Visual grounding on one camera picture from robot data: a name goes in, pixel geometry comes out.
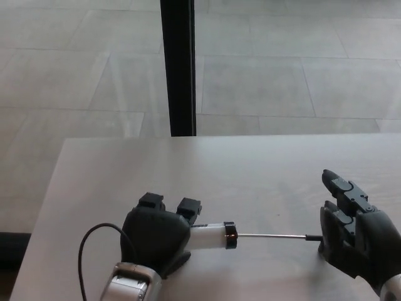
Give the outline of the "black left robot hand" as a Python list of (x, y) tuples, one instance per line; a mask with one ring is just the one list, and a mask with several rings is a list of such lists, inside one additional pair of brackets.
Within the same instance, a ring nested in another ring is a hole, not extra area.
[(185, 248), (202, 206), (198, 200), (183, 198), (176, 212), (170, 212), (163, 199), (154, 193), (139, 199), (123, 223), (120, 249), (122, 262), (149, 267), (165, 280), (190, 258)]

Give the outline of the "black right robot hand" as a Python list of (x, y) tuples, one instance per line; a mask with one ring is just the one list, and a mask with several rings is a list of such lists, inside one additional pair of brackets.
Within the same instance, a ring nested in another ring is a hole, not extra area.
[(400, 276), (400, 233), (394, 223), (354, 182), (328, 169), (321, 178), (336, 201), (325, 201), (320, 209), (319, 254), (346, 275), (363, 278), (378, 296), (400, 299), (400, 287), (391, 283)]

